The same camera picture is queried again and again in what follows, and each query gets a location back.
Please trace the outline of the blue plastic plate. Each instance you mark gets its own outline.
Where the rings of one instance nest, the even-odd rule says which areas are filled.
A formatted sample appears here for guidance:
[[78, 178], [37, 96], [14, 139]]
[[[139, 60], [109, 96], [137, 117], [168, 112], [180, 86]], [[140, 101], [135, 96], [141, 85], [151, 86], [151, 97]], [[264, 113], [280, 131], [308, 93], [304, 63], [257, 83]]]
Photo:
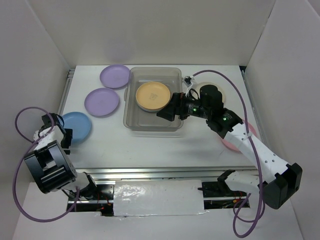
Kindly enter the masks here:
[[71, 144], [80, 144], [89, 136], [92, 123], [89, 117], [82, 112], [69, 112], [62, 116], [65, 129], [72, 129]]

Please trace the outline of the yellow plastic plate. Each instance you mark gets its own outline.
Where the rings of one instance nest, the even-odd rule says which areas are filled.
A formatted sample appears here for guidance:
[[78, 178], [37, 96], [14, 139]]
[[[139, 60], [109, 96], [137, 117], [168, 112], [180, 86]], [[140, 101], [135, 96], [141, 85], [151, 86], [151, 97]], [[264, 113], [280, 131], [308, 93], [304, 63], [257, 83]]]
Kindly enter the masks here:
[[163, 83], [149, 81], [136, 90], [135, 100], [138, 106], [153, 109], [165, 107], [171, 100], [171, 92]]

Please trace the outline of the white watermelon pattern plate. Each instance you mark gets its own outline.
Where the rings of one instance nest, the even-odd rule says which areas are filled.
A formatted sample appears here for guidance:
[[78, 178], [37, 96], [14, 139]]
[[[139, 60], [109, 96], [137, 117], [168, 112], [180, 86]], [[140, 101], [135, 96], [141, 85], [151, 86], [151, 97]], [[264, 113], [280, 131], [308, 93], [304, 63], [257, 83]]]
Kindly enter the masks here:
[[160, 110], [162, 110], [164, 107], [159, 107], [159, 108], [149, 108], [149, 107], [146, 107], [146, 106], [142, 106], [142, 105], [139, 105], [140, 109], [142, 109], [143, 111], [146, 111], [146, 112], [149, 112], [149, 113], [155, 113], [155, 112], [158, 112]]

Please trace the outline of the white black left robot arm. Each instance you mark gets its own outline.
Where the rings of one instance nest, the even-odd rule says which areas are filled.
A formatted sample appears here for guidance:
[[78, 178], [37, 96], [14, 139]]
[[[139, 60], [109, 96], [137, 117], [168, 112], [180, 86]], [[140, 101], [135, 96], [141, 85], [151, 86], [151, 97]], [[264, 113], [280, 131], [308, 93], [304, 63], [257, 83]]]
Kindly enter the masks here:
[[65, 128], [62, 117], [55, 113], [45, 114], [41, 119], [43, 126], [33, 136], [39, 142], [24, 157], [41, 192], [63, 191], [70, 199], [74, 199], [79, 189], [80, 198], [96, 198], [99, 187], [93, 178], [86, 172], [78, 173], [69, 159], [73, 130]]

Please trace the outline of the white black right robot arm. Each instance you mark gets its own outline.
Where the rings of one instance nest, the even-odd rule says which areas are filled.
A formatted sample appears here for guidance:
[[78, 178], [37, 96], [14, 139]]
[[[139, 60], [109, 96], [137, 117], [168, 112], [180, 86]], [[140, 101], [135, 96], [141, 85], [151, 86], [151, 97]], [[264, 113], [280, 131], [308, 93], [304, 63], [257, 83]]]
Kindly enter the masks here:
[[260, 171], [258, 176], [253, 176], [227, 170], [218, 177], [217, 189], [221, 195], [229, 196], [233, 191], [261, 193], [264, 203], [277, 210], [298, 191], [302, 168], [278, 157], [249, 130], [243, 119], [225, 108], [223, 95], [216, 86], [202, 86], [199, 98], [175, 92], [156, 115], [170, 122], [176, 117], [205, 119], [212, 131], [234, 145]]

